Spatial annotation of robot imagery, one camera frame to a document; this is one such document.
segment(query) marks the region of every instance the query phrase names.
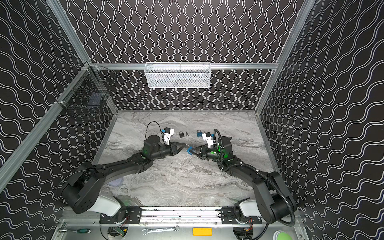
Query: white wire basket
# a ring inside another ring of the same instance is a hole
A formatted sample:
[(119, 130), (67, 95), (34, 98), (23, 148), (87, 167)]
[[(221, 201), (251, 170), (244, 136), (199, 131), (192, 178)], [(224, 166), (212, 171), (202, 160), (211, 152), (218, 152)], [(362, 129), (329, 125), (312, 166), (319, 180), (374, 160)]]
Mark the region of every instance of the white wire basket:
[(211, 72), (209, 62), (148, 62), (144, 69), (150, 88), (209, 88)]

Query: padlock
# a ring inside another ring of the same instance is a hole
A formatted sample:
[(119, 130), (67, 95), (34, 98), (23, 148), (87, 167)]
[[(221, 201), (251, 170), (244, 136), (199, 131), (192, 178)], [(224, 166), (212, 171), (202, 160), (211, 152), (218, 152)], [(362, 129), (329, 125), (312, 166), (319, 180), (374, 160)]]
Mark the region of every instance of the padlock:
[(200, 129), (198, 129), (198, 130), (196, 131), (196, 134), (197, 134), (197, 137), (203, 137), (203, 133), (201, 132)]

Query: black wire basket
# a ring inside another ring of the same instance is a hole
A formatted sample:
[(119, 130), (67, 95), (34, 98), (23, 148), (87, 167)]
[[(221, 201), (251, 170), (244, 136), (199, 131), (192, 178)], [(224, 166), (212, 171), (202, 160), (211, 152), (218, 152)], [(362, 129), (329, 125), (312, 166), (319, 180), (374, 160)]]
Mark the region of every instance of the black wire basket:
[(115, 84), (116, 72), (100, 66), (91, 66), (76, 86), (59, 104), (75, 120), (96, 120)]

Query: metal mesh basket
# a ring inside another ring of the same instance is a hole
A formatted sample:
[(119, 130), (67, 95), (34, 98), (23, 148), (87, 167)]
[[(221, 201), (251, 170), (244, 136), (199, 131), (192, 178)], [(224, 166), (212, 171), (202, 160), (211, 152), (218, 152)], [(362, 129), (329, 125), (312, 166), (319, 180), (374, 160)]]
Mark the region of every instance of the metal mesh basket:
[(117, 74), (107, 68), (91, 66), (88, 74), (76, 84), (63, 102), (68, 116), (76, 120), (94, 120), (100, 109), (106, 106), (109, 90), (114, 85)]
[(209, 88), (211, 63), (145, 64), (145, 77), (150, 88)]

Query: black mounting bracket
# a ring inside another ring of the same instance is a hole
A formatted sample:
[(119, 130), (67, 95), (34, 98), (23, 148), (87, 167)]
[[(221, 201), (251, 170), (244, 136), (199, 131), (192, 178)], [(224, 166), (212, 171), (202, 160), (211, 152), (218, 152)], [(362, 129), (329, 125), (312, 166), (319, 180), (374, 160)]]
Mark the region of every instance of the black mounting bracket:
[[(239, 224), (236, 221), (236, 214), (235, 214), (235, 208), (234, 207), (222, 207), (220, 210), (220, 216), (221, 223), (222, 224)], [(255, 224), (262, 224), (262, 220), (260, 217), (252, 216), (252, 223)]]
[[(142, 208), (140, 207), (127, 207), (126, 210), (127, 222), (126, 224), (139, 224), (141, 219)], [(114, 218), (105, 214), (101, 214), (100, 224), (114, 224)]]

